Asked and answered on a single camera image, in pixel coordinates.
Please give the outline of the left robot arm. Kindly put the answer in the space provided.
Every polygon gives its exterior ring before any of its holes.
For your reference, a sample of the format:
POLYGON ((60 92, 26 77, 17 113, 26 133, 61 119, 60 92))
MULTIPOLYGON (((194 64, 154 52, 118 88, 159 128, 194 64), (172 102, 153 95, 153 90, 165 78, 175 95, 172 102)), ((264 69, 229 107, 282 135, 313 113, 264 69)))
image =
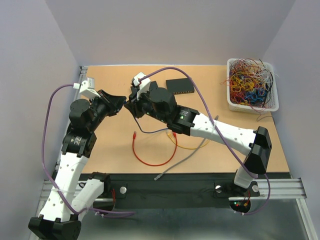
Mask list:
POLYGON ((123 107, 125 96, 114 96, 103 90, 70 105, 69 120, 62 141, 60 165, 52 189, 39 215, 29 221, 29 229, 41 240, 76 240, 82 219, 88 211, 103 218, 125 218, 133 212, 93 208, 98 197, 111 193, 110 175, 93 172, 82 190, 76 194, 78 180, 87 164, 97 137, 95 130, 105 117, 115 116, 123 107))

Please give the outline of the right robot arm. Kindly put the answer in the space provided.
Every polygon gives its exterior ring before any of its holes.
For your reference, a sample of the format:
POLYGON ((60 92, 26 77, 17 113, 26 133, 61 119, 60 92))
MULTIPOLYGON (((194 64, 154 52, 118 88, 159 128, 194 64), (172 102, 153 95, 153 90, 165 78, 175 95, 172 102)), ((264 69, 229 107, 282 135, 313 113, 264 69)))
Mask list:
POLYGON ((166 124, 176 134, 199 137, 224 144, 234 154, 245 156, 230 182, 231 192, 242 195, 251 182, 267 171, 272 150, 268 130, 236 127, 218 120, 210 120, 198 110, 177 104, 175 96, 163 87, 138 94, 132 93, 124 104, 135 118, 150 116, 166 124))

